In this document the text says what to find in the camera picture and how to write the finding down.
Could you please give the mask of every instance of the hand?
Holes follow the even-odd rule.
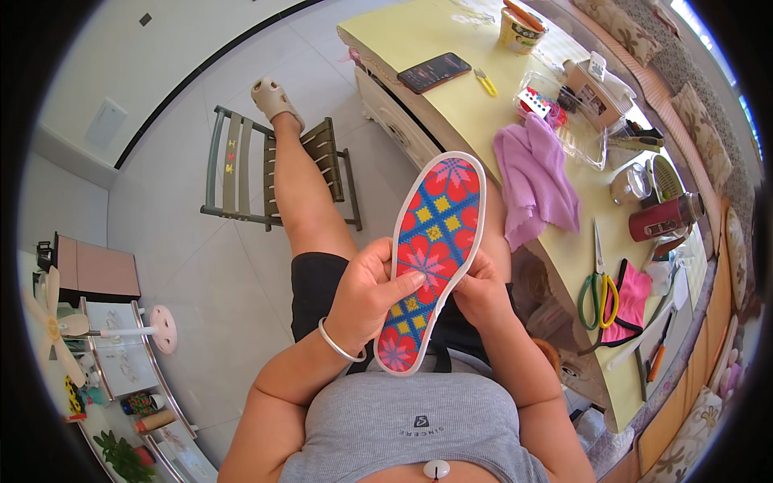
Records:
[[[387,311],[424,284],[425,276],[418,271],[390,281],[391,258],[391,238],[372,242],[352,258],[335,291],[325,332],[352,356],[378,336]]]
[[[517,320],[510,306],[505,282],[483,250],[478,250],[470,270],[456,285],[454,300],[467,321],[478,331]]]

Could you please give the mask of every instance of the light switch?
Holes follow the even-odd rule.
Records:
[[[102,106],[97,111],[97,116],[91,121],[86,139],[101,148],[107,148],[115,133],[118,132],[118,128],[126,119],[126,114],[127,112],[121,106],[105,97]]]

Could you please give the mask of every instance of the green plant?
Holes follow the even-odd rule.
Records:
[[[150,396],[147,393],[136,393],[129,397],[129,406],[142,417],[150,416],[155,413],[150,403]]]
[[[95,436],[94,440],[102,447],[104,459],[113,465],[113,469],[127,483],[142,483],[151,481],[151,476],[155,474],[153,468],[140,465],[140,455],[135,453],[131,445],[126,442],[126,438],[120,441],[115,440],[113,431],[105,434],[102,431],[102,438]]]

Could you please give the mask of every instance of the gray tank top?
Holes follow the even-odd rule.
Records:
[[[306,414],[306,442],[279,481],[354,483],[399,464],[467,461],[500,481],[548,483],[519,444],[510,395],[479,374],[362,372],[328,384]]]

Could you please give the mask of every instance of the pink cloth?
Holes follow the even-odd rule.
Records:
[[[609,345],[612,342],[623,342],[634,338],[644,330],[644,304],[652,289],[652,278],[648,274],[640,274],[628,260],[623,259],[620,264],[623,283],[618,287],[619,305],[615,321],[601,334],[601,344]],[[604,307],[604,320],[612,313],[612,292],[607,292],[607,304]]]
[[[512,251],[537,238],[548,223],[580,232],[580,199],[564,174],[564,150],[547,122],[530,112],[525,127],[512,124],[497,131],[494,152]]]

